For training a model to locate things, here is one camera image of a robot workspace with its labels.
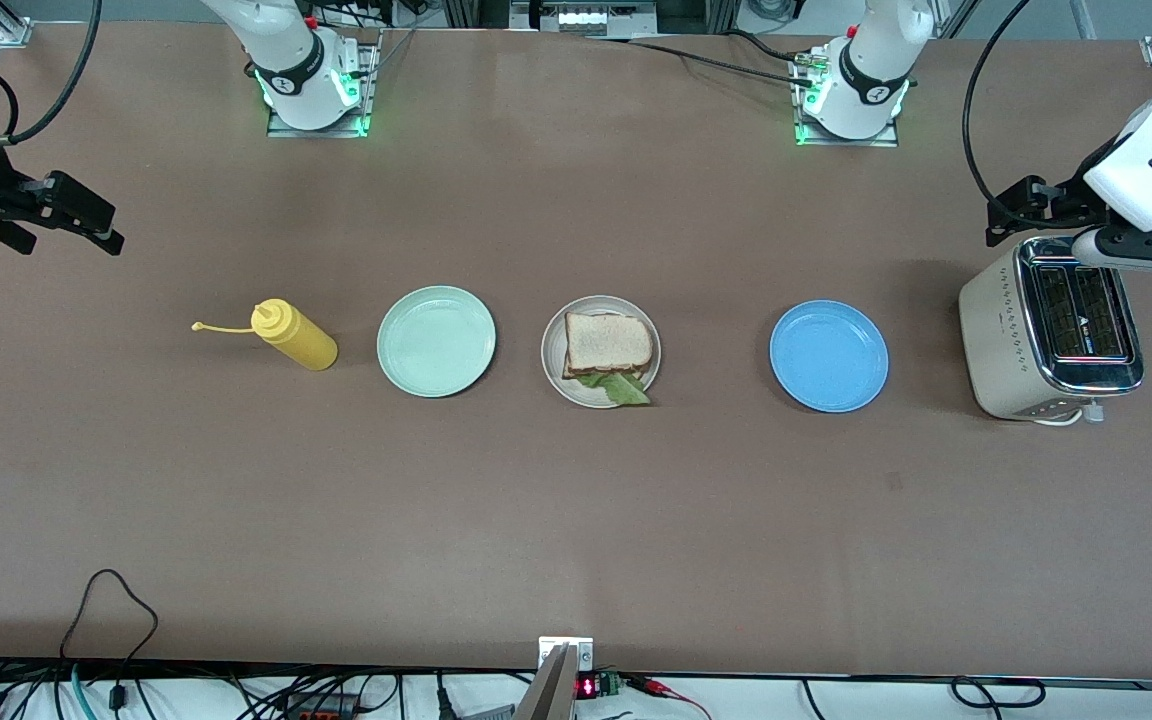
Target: light green plate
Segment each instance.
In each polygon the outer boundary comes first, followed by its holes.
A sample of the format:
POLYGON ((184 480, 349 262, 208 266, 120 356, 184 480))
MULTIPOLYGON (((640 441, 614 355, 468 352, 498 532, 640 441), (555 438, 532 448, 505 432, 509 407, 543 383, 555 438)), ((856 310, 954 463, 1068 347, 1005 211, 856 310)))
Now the light green plate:
POLYGON ((376 334, 389 382, 420 397, 445 397, 483 376, 495 351, 495 323, 483 301, 457 287, 431 286, 391 306, 376 334))

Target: lettuce leaf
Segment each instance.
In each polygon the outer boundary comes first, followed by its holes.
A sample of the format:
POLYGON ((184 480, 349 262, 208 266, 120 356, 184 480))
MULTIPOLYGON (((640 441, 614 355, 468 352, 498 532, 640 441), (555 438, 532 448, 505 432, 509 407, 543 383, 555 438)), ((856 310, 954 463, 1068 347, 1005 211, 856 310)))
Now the lettuce leaf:
POLYGON ((646 388, 635 373, 592 373, 576 378, 582 386, 600 387, 607 392, 607 399, 617 406, 650 406, 646 388))

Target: metal mounting plate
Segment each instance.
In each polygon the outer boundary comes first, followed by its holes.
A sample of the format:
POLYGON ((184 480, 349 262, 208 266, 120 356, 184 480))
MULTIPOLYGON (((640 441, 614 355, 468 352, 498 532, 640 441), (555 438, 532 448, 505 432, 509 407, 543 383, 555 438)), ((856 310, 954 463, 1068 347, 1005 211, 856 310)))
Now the metal mounting plate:
POLYGON ((581 673, 588 673, 594 668, 594 638, 574 638, 566 635, 543 635, 538 643, 538 655, 536 667, 545 665, 545 659, 550 657, 550 651, 558 644, 573 644, 576 646, 579 658, 581 673))

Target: toaster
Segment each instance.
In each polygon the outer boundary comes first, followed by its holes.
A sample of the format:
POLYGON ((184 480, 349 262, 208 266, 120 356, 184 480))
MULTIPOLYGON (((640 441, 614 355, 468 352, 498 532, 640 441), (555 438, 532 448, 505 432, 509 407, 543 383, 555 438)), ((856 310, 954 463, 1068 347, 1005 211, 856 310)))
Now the toaster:
POLYGON ((1020 242, 958 294, 972 392, 986 414, 1100 420, 1101 397, 1140 387, 1144 364, 1116 270, 1074 258, 1070 237, 1020 242))

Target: red wire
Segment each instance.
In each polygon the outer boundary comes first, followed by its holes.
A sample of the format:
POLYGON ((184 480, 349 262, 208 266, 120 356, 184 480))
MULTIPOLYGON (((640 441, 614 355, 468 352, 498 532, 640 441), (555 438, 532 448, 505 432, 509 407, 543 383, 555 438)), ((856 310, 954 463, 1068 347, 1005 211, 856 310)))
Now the red wire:
POLYGON ((690 697, 681 696, 681 694, 677 694, 676 691, 669 691, 669 692, 673 694, 673 697, 670 697, 669 700, 685 702, 687 705, 695 706, 696 710, 704 712, 705 720, 714 720, 713 715, 711 715, 708 711, 705 710, 705 706, 700 705, 698 702, 691 700, 690 697))

